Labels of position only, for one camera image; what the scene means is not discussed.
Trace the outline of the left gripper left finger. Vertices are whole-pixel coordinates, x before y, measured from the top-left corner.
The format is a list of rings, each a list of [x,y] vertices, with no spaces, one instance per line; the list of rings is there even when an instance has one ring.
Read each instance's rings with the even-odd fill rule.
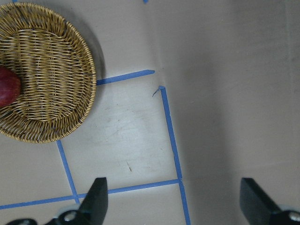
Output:
[[[101,225],[108,209],[107,179],[96,178],[76,210],[67,210],[52,218],[48,225]]]

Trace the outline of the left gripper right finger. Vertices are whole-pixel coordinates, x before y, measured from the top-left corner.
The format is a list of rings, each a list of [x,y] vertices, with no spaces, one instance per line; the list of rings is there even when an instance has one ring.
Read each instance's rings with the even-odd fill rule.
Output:
[[[253,178],[240,181],[240,209],[250,225],[298,225],[300,212],[281,209]]]

